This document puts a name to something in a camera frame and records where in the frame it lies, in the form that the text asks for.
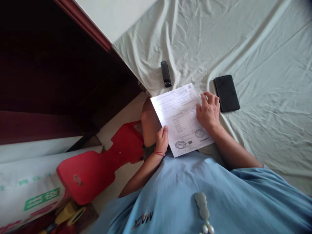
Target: floor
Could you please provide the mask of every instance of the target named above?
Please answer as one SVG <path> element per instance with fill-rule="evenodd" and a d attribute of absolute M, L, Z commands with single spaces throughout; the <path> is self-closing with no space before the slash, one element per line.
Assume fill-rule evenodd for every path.
<path fill-rule="evenodd" d="M 112 146 L 111 138 L 124 123 L 129 123 L 140 119 L 142 106 L 146 100 L 146 97 L 147 95 L 144 92 L 140 93 L 132 102 L 130 102 L 100 130 L 100 132 L 97 134 L 97 138 L 100 140 L 106 150 Z M 139 125 L 136 127 L 136 129 L 141 132 Z M 126 183 L 137 172 L 142 164 L 143 162 L 138 162 L 136 164 L 127 163 L 115 172 L 116 178 L 114 182 L 92 202 L 98 214 L 102 212 L 108 201 L 119 196 Z M 91 226 L 92 225 L 90 225 L 82 233 L 88 233 L 88 231 L 91 229 Z"/>

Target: red plastic stool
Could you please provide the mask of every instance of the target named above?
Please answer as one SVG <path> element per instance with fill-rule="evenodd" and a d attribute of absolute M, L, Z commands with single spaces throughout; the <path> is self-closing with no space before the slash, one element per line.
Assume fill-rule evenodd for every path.
<path fill-rule="evenodd" d="M 57 174 L 75 202 L 91 202 L 115 180 L 118 168 L 142 159 L 143 136 L 134 128 L 140 122 L 122 125 L 112 137 L 113 146 L 108 151 L 88 151 L 59 164 Z"/>

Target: light blue t-shirt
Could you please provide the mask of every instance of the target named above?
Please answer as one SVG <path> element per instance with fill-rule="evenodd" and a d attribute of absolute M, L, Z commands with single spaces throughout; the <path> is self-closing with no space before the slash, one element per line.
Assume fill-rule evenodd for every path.
<path fill-rule="evenodd" d="M 194 151 L 169 152 L 143 188 L 106 205 L 91 233 L 198 234 L 198 192 L 216 234 L 312 232 L 312 199 L 282 177 L 267 167 L 228 171 Z"/>

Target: hand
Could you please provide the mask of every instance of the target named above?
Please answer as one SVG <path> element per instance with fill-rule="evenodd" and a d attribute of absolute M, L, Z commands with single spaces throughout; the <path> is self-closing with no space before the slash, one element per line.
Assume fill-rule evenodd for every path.
<path fill-rule="evenodd" d="M 220 99 L 209 92 L 201 94 L 201 98 L 202 105 L 196 105 L 196 117 L 198 122 L 209 133 L 216 127 L 221 126 L 219 122 Z"/>
<path fill-rule="evenodd" d="M 156 134 L 155 150 L 161 154 L 165 154 L 169 145 L 168 126 L 161 128 Z"/>

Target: round seal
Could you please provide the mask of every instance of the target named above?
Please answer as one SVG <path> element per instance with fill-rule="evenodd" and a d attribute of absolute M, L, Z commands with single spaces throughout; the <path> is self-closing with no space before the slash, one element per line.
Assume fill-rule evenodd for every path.
<path fill-rule="evenodd" d="M 197 130 L 195 131 L 195 136 L 196 136 L 197 138 L 202 138 L 202 137 L 204 137 L 204 135 L 205 135 L 205 132 L 204 132 L 202 129 L 197 129 Z"/>
<path fill-rule="evenodd" d="M 178 141 L 175 146 L 178 148 L 178 149 L 183 149 L 184 147 L 186 147 L 186 143 L 184 141 Z"/>

